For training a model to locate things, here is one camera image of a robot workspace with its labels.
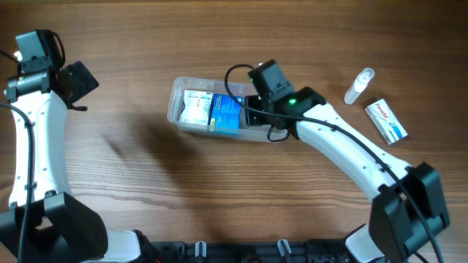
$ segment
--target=white box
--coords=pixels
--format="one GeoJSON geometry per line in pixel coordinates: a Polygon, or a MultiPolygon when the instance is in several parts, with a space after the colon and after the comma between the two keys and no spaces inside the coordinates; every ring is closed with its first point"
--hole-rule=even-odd
{"type": "Polygon", "coordinates": [[[213,92],[185,90],[179,121],[208,125],[212,99],[213,92]]]}
{"type": "Polygon", "coordinates": [[[389,145],[408,135],[384,99],[367,106],[366,112],[389,145]]]}

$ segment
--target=white robotic arm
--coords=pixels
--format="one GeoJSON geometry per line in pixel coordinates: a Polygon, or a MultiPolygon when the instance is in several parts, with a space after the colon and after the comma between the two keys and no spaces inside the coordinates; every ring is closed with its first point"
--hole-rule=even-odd
{"type": "MultiPolygon", "coordinates": [[[[339,117],[329,103],[314,106],[304,113],[304,117],[329,122],[343,128],[379,155],[399,179],[408,174],[406,168],[410,165],[407,162],[393,157],[365,138],[339,117]]],[[[369,200],[372,201],[380,194],[380,186],[392,186],[395,183],[392,177],[348,136],[308,121],[298,121],[296,129],[299,139],[325,154],[361,188],[369,200]]]]}
{"type": "MultiPolygon", "coordinates": [[[[64,155],[67,109],[78,110],[72,103],[92,91],[99,83],[80,62],[60,69],[65,62],[64,56],[61,58],[58,55],[53,36],[56,34],[51,31],[33,31],[17,37],[18,46],[20,49],[23,48],[21,53],[26,62],[21,63],[23,67],[21,76],[9,79],[5,94],[7,100],[25,112],[33,123],[35,154],[31,209],[34,212],[27,228],[20,228],[18,222],[22,221],[25,225],[28,222],[23,218],[25,217],[23,206],[27,202],[25,185],[28,177],[29,146],[26,143],[28,134],[24,129],[25,123],[14,112],[17,131],[16,179],[10,196],[10,210],[0,213],[0,241],[15,255],[18,255],[18,243],[24,245],[27,252],[22,255],[26,255],[27,262],[162,262],[156,244],[150,243],[141,232],[106,229],[97,213],[71,196],[64,155]],[[53,227],[39,231],[35,227],[40,225],[44,216],[50,219],[53,227]],[[27,229],[29,234],[26,235],[26,241],[20,242],[20,231],[24,229],[27,229]]],[[[224,82],[226,88],[227,76],[236,67],[227,72],[224,82]]],[[[387,164],[386,167],[390,167],[391,171],[387,170],[388,172],[393,172],[398,179],[404,180],[404,183],[411,186],[412,194],[414,191],[422,193],[418,195],[417,201],[425,205],[424,216],[428,218],[434,232],[438,233],[448,226],[448,212],[442,188],[438,175],[434,174],[431,167],[423,166],[419,170],[412,171],[412,177],[408,179],[408,171],[412,168],[409,168],[407,162],[391,156],[359,134],[312,89],[304,88],[296,93],[289,81],[285,80],[276,62],[269,61],[253,69],[249,75],[259,95],[264,100],[268,100],[265,104],[268,111],[278,110],[283,116],[303,115],[332,123],[349,132],[370,151],[380,156],[380,159],[387,164]],[[288,96],[296,96],[293,101],[299,101],[299,104],[282,103],[282,100],[288,96]]],[[[372,201],[371,222],[373,218],[374,222],[383,222],[375,224],[381,226],[383,232],[379,228],[376,230],[374,227],[373,231],[371,227],[365,226],[352,233],[345,240],[347,247],[345,256],[348,253],[352,254],[353,260],[364,263],[383,257],[382,252],[387,257],[389,253],[396,252],[398,254],[393,258],[400,262],[427,242],[424,240],[426,236],[421,234],[420,222],[410,220],[406,207],[398,195],[395,180],[381,166],[384,164],[382,162],[381,165],[377,164],[376,160],[356,142],[342,132],[336,132],[333,128],[319,123],[297,121],[297,118],[293,122],[281,118],[270,118],[269,121],[275,123],[277,128],[289,129],[294,132],[296,138],[323,152],[349,175],[372,201]],[[371,238],[381,233],[384,238],[389,237],[392,240],[377,242],[375,238],[371,238]]],[[[162,250],[166,250],[166,245],[167,243],[162,244],[162,250]]],[[[177,244],[175,258],[165,261],[166,263],[181,262],[185,260],[185,256],[189,256],[189,253],[195,255],[197,262],[207,262],[209,250],[205,243],[197,243],[195,252],[185,251],[185,247],[179,245],[177,244]]],[[[238,248],[245,249],[245,245],[240,245],[238,248]]],[[[258,248],[264,250],[266,247],[260,245],[258,248]]],[[[292,262],[293,250],[286,240],[278,242],[278,249],[287,263],[292,262]]],[[[221,251],[222,255],[227,253],[229,257],[234,257],[238,261],[238,256],[233,256],[232,251],[226,251],[225,248],[221,248],[221,251]]]]}

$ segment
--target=wire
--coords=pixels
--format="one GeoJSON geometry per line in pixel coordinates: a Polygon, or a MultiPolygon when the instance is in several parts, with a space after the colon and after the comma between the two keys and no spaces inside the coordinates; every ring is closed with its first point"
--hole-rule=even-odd
{"type": "Polygon", "coordinates": [[[429,241],[432,244],[432,248],[434,249],[434,252],[436,254],[438,262],[439,263],[444,262],[444,259],[442,257],[442,252],[440,251],[440,248],[439,248],[439,244],[437,243],[437,241],[436,241],[436,239],[434,237],[434,234],[431,231],[431,228],[427,224],[427,221],[424,219],[423,213],[421,212],[419,207],[416,205],[415,200],[411,197],[408,190],[406,190],[406,188],[403,187],[403,185],[401,184],[400,179],[395,175],[395,173],[393,173],[393,171],[390,169],[390,167],[388,167],[388,165],[385,162],[383,162],[382,159],[379,158],[379,156],[377,156],[377,154],[375,154],[371,149],[369,149],[369,147],[367,147],[367,145],[365,145],[363,142],[361,142],[356,136],[354,136],[353,134],[349,133],[345,129],[340,128],[339,126],[337,126],[335,124],[331,124],[331,123],[328,123],[328,122],[325,122],[325,121],[317,120],[315,118],[307,118],[307,117],[303,117],[303,116],[298,117],[298,116],[282,115],[282,114],[277,114],[277,113],[269,113],[269,112],[265,112],[265,111],[262,111],[262,110],[256,110],[254,108],[248,107],[247,105],[245,105],[242,102],[239,102],[237,99],[235,99],[233,93],[229,89],[229,86],[227,84],[227,80],[229,78],[229,74],[234,69],[237,69],[237,68],[240,68],[240,67],[247,67],[247,68],[250,68],[252,70],[255,69],[252,65],[238,64],[238,65],[230,67],[227,70],[226,75],[224,76],[224,87],[226,88],[226,91],[229,94],[229,96],[231,96],[231,98],[233,98],[235,103],[239,104],[245,110],[250,110],[252,112],[263,114],[263,115],[269,115],[269,116],[276,117],[276,118],[289,118],[289,119],[295,120],[295,121],[309,121],[309,122],[312,122],[312,123],[318,123],[318,124],[321,124],[323,126],[330,127],[332,131],[341,132],[342,134],[349,137],[352,141],[354,141],[356,144],[358,144],[363,150],[365,150],[392,177],[392,179],[395,181],[395,184],[401,189],[403,194],[407,197],[408,202],[411,204],[413,210],[416,212],[416,216],[419,218],[419,220],[423,224],[423,227],[426,230],[426,234],[428,236],[429,241]]]}
{"type": "Polygon", "coordinates": [[[427,259],[424,259],[424,257],[421,256],[421,254],[419,254],[418,252],[415,252],[415,256],[417,256],[422,263],[429,263],[427,259]]]}
{"type": "Polygon", "coordinates": [[[2,54],[3,56],[6,56],[7,58],[13,60],[14,62],[16,62],[18,64],[20,63],[19,60],[17,60],[14,56],[11,56],[9,53],[6,53],[3,50],[0,50],[0,54],[2,54]]]}
{"type": "Polygon", "coordinates": [[[52,35],[57,38],[58,43],[60,44],[60,52],[61,52],[61,66],[63,67],[65,65],[65,48],[64,44],[62,44],[61,39],[59,35],[56,32],[52,32],[52,35]]]}
{"type": "Polygon", "coordinates": [[[24,258],[24,242],[26,239],[28,225],[29,225],[29,217],[31,214],[31,202],[32,202],[32,190],[34,188],[33,182],[33,174],[34,174],[34,132],[32,129],[32,122],[29,120],[28,116],[24,112],[22,112],[17,107],[7,104],[1,103],[0,106],[7,107],[13,111],[15,111],[23,120],[24,126],[28,131],[28,141],[29,141],[29,151],[28,151],[28,183],[26,184],[26,205],[24,207],[24,217],[23,223],[21,225],[21,233],[20,233],[20,244],[18,246],[18,263],[23,262],[24,258]]]}
{"type": "Polygon", "coordinates": [[[282,141],[287,140],[287,138],[290,137],[290,133],[287,132],[287,133],[286,133],[286,137],[284,137],[284,138],[282,138],[282,139],[278,139],[278,140],[272,140],[272,139],[270,138],[270,136],[271,136],[271,132],[273,131],[273,128],[274,128],[274,127],[275,127],[274,125],[270,126],[270,128],[268,129],[268,133],[266,134],[266,137],[268,138],[268,140],[269,140],[270,142],[282,142],[282,141]]]}

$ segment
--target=black bracket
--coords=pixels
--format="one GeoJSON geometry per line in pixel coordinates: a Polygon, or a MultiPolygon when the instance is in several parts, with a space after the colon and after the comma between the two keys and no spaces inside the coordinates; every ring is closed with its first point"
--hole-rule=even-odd
{"type": "MultiPolygon", "coordinates": [[[[427,163],[409,168],[401,180],[423,213],[434,236],[450,225],[439,174],[427,163]]],[[[369,233],[375,245],[392,262],[404,262],[429,239],[407,200],[400,197],[397,185],[381,187],[372,200],[369,233]]]]}

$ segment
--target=blue box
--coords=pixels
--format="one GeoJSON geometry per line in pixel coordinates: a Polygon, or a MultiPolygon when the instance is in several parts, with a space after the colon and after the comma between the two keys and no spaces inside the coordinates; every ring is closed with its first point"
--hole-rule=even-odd
{"type": "Polygon", "coordinates": [[[241,123],[241,106],[233,101],[229,95],[214,94],[213,109],[210,117],[210,131],[216,128],[239,129],[241,123]]]}

